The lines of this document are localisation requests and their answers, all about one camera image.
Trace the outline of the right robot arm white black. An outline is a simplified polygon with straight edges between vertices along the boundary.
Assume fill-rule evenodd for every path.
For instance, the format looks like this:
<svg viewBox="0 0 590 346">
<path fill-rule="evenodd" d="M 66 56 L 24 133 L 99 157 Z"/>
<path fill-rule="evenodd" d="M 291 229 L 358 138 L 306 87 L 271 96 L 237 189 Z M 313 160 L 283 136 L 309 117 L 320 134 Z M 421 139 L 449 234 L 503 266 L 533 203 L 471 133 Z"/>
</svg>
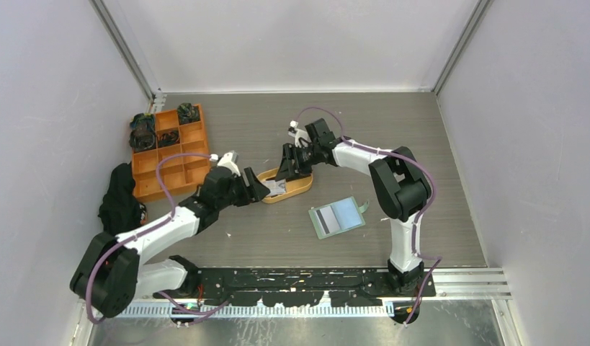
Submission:
<svg viewBox="0 0 590 346">
<path fill-rule="evenodd" d="M 370 177 L 379 206 L 390 219 L 389 286 L 396 295 L 407 296 L 424 274 L 424 262 L 416 249 L 416 227 L 432 198 L 429 180 L 411 151 L 405 146 L 387 151 L 349 137 L 337 138 L 323 118 L 304 128 L 293 120 L 288 133 L 295 140 L 282 147 L 276 180 L 309 177 L 317 164 L 353 169 Z"/>
</svg>

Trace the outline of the silver credit card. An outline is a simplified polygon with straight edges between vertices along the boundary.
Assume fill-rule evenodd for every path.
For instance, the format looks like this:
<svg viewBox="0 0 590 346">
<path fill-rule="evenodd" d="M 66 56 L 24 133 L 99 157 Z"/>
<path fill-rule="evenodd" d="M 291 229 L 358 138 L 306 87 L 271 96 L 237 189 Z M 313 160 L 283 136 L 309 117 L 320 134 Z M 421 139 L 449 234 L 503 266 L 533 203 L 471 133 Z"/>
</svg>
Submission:
<svg viewBox="0 0 590 346">
<path fill-rule="evenodd" d="M 316 209 L 315 216 L 323 235 L 328 236 L 341 229 L 331 206 Z"/>
</svg>

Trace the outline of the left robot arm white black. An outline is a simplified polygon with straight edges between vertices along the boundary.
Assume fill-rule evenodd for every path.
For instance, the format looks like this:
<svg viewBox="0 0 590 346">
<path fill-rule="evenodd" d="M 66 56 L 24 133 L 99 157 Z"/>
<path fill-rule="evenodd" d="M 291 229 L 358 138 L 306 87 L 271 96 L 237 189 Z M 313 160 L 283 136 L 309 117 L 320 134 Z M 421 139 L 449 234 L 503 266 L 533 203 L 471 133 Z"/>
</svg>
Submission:
<svg viewBox="0 0 590 346">
<path fill-rule="evenodd" d="M 257 203 L 268 194 L 269 188 L 249 167 L 240 174 L 227 167 L 212 168 L 195 193 L 163 218 L 117 236 L 105 231 L 97 234 L 69 288 L 85 300 L 88 309 L 105 318 L 121 314 L 135 299 L 160 291 L 173 290 L 189 298 L 200 286 L 192 263 L 178 256 L 155 264 L 148 261 L 207 229 L 223 209 Z"/>
</svg>

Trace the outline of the green card holder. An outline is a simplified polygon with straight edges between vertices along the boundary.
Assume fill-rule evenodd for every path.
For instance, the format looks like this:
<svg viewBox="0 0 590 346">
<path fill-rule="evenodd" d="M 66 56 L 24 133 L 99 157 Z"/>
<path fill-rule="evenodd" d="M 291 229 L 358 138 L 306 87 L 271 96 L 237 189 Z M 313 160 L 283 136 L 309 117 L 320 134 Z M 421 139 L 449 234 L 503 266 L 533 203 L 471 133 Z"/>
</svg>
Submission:
<svg viewBox="0 0 590 346">
<path fill-rule="evenodd" d="M 308 215 L 310 216 L 310 220 L 313 224 L 313 227 L 316 231 L 317 237 L 319 239 L 326 239 L 331 236 L 336 236 L 338 234 L 342 234 L 344 232 L 350 231 L 352 229 L 359 228 L 365 225 L 365 220 L 363 217 L 363 213 L 365 213 L 369 207 L 369 200 L 365 201 L 363 204 L 359 205 L 353 196 L 338 200 L 336 202 L 329 203 L 327 205 L 322 205 L 321 207 L 311 208 L 308 211 Z M 318 208 L 322 208 L 325 206 L 331 206 L 337 221 L 341 229 L 335 233 L 329 234 L 328 236 L 323 235 L 321 233 L 320 227 L 318 225 L 318 221 L 315 216 L 315 210 Z"/>
</svg>

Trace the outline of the orange oval tray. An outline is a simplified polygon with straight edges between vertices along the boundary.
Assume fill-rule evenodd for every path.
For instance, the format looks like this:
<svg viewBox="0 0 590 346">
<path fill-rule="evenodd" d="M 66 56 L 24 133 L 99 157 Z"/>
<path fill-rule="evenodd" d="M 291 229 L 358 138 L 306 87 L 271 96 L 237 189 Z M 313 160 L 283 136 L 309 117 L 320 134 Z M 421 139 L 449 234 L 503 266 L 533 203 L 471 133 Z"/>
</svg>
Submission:
<svg viewBox="0 0 590 346">
<path fill-rule="evenodd" d="M 265 180 L 274 179 L 274 176 L 277 173 L 278 168 L 270 169 L 268 171 L 262 172 L 257 175 L 258 180 L 264 184 Z M 278 195 L 272 198 L 265 197 L 262 200 L 263 203 L 272 204 L 278 203 L 282 200 L 295 197 L 296 195 L 300 195 L 304 192 L 309 191 L 313 184 L 313 175 L 309 177 L 304 177 L 302 179 L 297 179 L 294 181 L 289 181 L 286 183 L 287 192 L 284 195 Z"/>
</svg>

